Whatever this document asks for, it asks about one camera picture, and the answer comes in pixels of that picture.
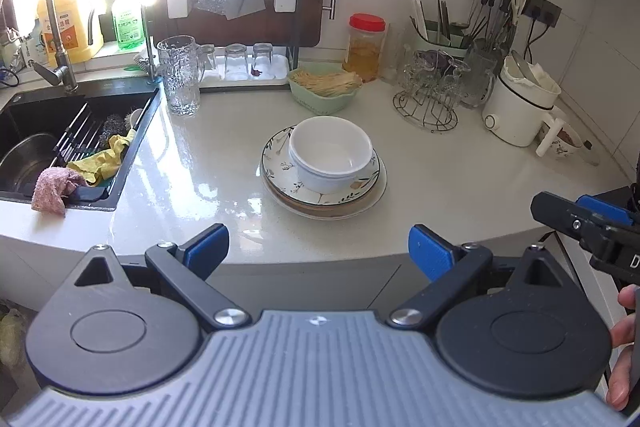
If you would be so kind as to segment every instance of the blue gripper pad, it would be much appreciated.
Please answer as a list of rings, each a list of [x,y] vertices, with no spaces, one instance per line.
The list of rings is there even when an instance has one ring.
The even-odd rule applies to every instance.
[[[612,220],[613,222],[620,223],[621,225],[630,227],[634,223],[624,208],[620,208],[619,206],[615,206],[614,204],[605,203],[604,201],[600,201],[593,196],[580,196],[575,204],[581,206],[582,208],[586,208],[591,212],[600,214],[601,216],[604,216],[607,219]]]
[[[203,281],[211,275],[229,250],[229,231],[216,223],[182,245],[176,258]]]
[[[418,227],[409,231],[409,256],[431,282],[446,274],[455,263],[449,250]]]

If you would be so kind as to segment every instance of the kitchen counter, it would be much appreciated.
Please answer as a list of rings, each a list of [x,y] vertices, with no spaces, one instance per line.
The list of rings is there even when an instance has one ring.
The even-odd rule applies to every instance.
[[[263,188],[264,144],[312,116],[288,91],[204,94],[193,118],[170,116],[162,103],[116,211],[69,209],[62,219],[0,201],[0,245],[38,273],[38,263],[74,253],[70,266],[60,261],[46,269],[55,272],[43,276],[49,282],[97,243],[139,254],[160,239],[184,242],[216,222],[230,232],[229,266],[370,259],[405,254],[415,223],[454,244],[487,241],[542,230],[529,212],[541,190],[575,199],[628,183],[608,155],[596,168],[578,156],[538,158],[533,146],[511,146],[484,129],[477,110],[458,108],[454,130],[431,134],[396,113],[393,93],[381,81],[366,84],[338,114],[369,134],[388,172],[383,198],[359,216],[306,219]],[[8,98],[0,94],[0,103]]]

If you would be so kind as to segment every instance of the human hand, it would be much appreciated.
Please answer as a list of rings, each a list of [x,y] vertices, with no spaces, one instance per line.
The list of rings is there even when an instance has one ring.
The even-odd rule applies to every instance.
[[[636,309],[636,289],[638,286],[632,284],[620,290],[618,302],[625,308]],[[632,343],[636,336],[636,314],[625,317],[611,328],[611,342],[613,347],[620,347],[624,344]],[[609,392],[607,393],[607,403],[614,409],[620,411],[625,408],[629,401],[630,378],[631,378],[631,354],[634,346],[626,346],[618,361],[611,371],[609,378]]]

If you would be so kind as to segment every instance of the green basket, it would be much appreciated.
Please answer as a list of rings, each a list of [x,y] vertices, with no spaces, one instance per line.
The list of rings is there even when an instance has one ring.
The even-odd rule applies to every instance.
[[[342,67],[339,64],[305,64],[303,68],[312,74],[327,74],[342,71]],[[338,96],[319,96],[314,92],[309,91],[306,87],[300,86],[295,80],[291,80],[289,77],[289,87],[291,88],[291,94],[293,98],[300,105],[306,107],[312,113],[318,116],[327,116],[344,109],[348,103],[353,100],[358,92],[357,89],[347,94],[340,94]]]

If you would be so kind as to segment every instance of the power cord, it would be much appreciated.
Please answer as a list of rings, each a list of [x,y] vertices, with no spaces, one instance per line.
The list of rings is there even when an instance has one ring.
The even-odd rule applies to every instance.
[[[14,71],[8,69],[8,68],[0,68],[0,73],[4,73],[4,77],[2,78],[2,80],[0,80],[0,84],[6,87],[18,87],[20,86],[20,78],[18,78],[18,75],[15,74]],[[12,75],[15,78],[15,84],[9,84],[8,82],[5,81],[7,74]]]
[[[545,29],[542,31],[542,33],[540,33],[540,35],[538,35],[535,39],[531,40],[531,36],[533,35],[533,26],[536,25],[536,22],[537,22],[537,19],[533,19],[533,22],[531,23],[531,28],[529,30],[529,37],[527,38],[527,47],[524,49],[525,60],[527,59],[527,53],[529,53],[529,64],[533,64],[533,56],[531,55],[531,45],[534,42],[539,41],[542,37],[544,37],[546,32],[549,31],[549,28],[551,28],[551,26],[547,24]]]

